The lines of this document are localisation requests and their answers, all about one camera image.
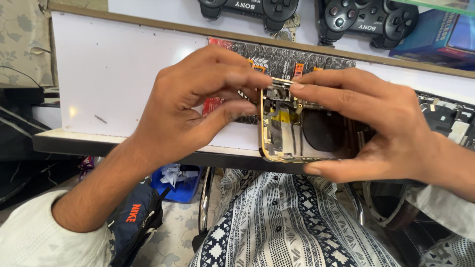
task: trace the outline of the blue box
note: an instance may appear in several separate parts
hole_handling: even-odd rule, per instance
[[[462,69],[475,65],[475,18],[441,10],[421,13],[414,31],[389,56]]]

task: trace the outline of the black game controller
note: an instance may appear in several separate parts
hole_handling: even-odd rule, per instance
[[[343,33],[373,38],[376,48],[392,49],[419,21],[417,6],[390,0],[316,0],[320,41],[333,43]]]
[[[198,0],[201,14],[207,19],[218,19],[221,10],[257,17],[264,20],[264,29],[282,30],[284,22],[292,17],[298,0]]]

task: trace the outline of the cable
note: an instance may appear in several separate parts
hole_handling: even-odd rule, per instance
[[[28,76],[27,74],[24,74],[23,72],[21,72],[21,71],[19,71],[19,70],[16,70],[16,69],[14,69],[14,68],[12,68],[12,67],[7,67],[7,66],[0,66],[0,67],[9,68],[9,69],[12,69],[12,70],[14,70],[14,71],[16,71],[16,72],[19,72],[19,73],[25,75],[26,77],[30,78],[36,85],[38,85],[38,87],[43,88],[43,87],[42,87],[41,85],[39,85],[39,83],[37,83],[33,78],[31,78],[30,76]]]

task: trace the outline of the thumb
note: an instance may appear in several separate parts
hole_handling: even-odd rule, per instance
[[[206,135],[211,142],[214,136],[229,122],[242,116],[254,115],[256,112],[256,106],[248,100],[226,101],[208,114],[197,127],[199,128],[199,133]]]
[[[321,175],[336,183],[384,179],[388,169],[384,161],[370,161],[361,158],[341,161],[319,161],[306,164],[308,174]]]

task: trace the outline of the glass shelf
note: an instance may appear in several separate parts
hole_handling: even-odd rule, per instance
[[[475,0],[394,0],[394,1],[475,17]]]

